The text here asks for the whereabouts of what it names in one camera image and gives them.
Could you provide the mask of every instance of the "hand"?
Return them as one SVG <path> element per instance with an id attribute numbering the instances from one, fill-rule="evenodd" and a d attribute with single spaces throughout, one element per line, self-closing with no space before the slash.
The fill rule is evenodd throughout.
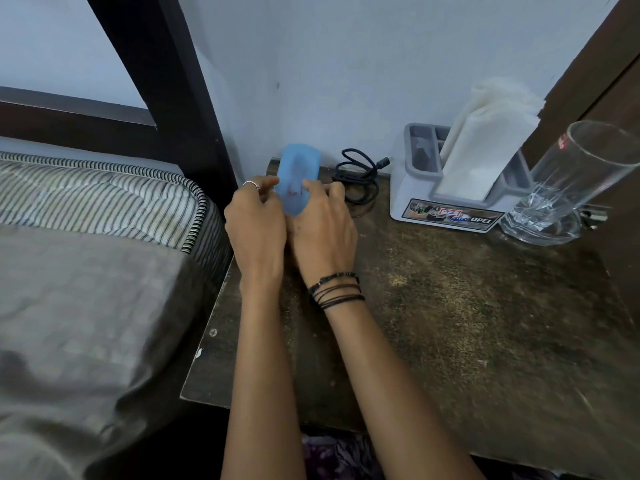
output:
<path id="1" fill-rule="evenodd" d="M 242 273 L 241 289 L 282 284 L 287 228 L 282 204 L 273 186 L 278 177 L 253 177 L 244 184 L 225 209 L 231 246 Z"/>
<path id="2" fill-rule="evenodd" d="M 358 232 L 344 202 L 344 185 L 304 180 L 309 202 L 296 217 L 287 216 L 287 231 L 307 288 L 320 278 L 352 271 Z"/>

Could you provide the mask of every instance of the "blue plastic case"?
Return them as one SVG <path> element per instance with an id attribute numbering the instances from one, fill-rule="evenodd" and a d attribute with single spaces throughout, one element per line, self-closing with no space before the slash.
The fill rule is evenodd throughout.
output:
<path id="1" fill-rule="evenodd" d="M 280 196 L 284 213 L 297 216 L 307 206 L 309 192 L 302 180 L 317 180 L 320 171 L 320 151 L 307 144 L 290 144 L 282 151 L 275 191 Z"/>

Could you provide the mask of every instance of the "dark wooden desk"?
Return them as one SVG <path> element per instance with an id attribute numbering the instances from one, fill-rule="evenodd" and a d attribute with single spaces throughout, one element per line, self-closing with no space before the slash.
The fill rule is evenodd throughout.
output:
<path id="1" fill-rule="evenodd" d="M 596 252 L 580 240 L 538 248 L 499 229 L 394 221 L 385 177 L 373 206 L 353 215 L 356 269 L 373 316 L 470 452 L 637 477 L 640 335 Z M 184 399 L 230 405 L 239 280 L 233 262 Z M 280 309 L 300 421 L 363 431 L 331 330 L 289 265 Z"/>

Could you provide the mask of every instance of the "bed frame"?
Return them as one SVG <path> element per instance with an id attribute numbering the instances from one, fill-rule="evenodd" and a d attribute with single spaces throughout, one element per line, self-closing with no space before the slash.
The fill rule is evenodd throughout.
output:
<path id="1" fill-rule="evenodd" d="M 178 0 L 87 0 L 148 110 L 0 88 L 0 136 L 180 166 L 224 209 L 236 190 Z"/>

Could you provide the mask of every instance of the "silver ring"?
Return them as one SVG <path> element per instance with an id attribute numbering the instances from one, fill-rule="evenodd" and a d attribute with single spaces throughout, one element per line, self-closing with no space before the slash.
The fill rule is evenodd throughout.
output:
<path id="1" fill-rule="evenodd" d="M 258 184 L 256 184 L 253 180 L 247 180 L 244 184 L 253 184 L 255 185 L 255 189 L 258 190 L 258 192 L 260 192 L 262 190 L 262 187 Z"/>

